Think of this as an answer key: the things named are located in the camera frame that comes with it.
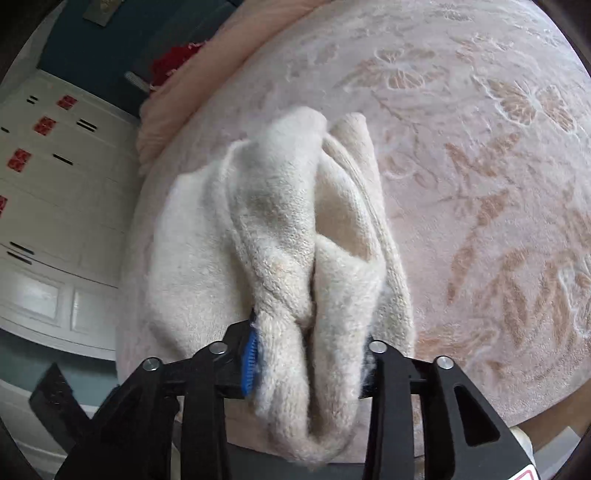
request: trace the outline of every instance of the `white cabinet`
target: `white cabinet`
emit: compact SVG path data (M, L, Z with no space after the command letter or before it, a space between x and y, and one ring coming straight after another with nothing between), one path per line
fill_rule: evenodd
M114 358L137 121L38 71L0 105L0 326Z

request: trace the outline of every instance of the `black object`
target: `black object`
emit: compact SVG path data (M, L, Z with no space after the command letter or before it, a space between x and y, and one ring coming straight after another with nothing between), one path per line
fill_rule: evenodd
M241 356L250 329L248 321L235 323L223 343L187 360L164 365L146 359L92 420L53 365L30 404L69 452L56 480L168 480L181 395L181 478L229 480L223 399L242 398ZM364 397L373 397L363 480L413 479L411 394L421 398L427 480L509 480L530 464L505 423L450 358L409 359L383 342L368 348L376 367L363 388Z

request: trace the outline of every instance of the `dark blue wall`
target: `dark blue wall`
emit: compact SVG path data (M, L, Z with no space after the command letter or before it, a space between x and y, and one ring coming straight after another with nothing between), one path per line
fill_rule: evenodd
M186 1L126 0L107 26L101 27L82 18L90 0L68 0L39 68L138 115L146 95L123 75L148 40Z

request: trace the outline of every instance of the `silver bolt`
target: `silver bolt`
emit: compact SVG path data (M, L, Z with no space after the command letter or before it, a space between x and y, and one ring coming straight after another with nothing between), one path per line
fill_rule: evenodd
M221 355L222 353L226 353L228 350L228 346L224 342L213 342L209 346L209 351L214 355Z
M373 353L384 353L386 350L388 350L388 345L378 340L375 340L369 344L369 349Z
M144 367L144 370L146 370L147 372L153 372L154 370L157 370L160 367L160 360L154 356L151 358L147 358L146 360L144 360L142 367Z
M437 358L437 364L444 370L449 370L451 367L453 367L453 360L448 356L440 356Z

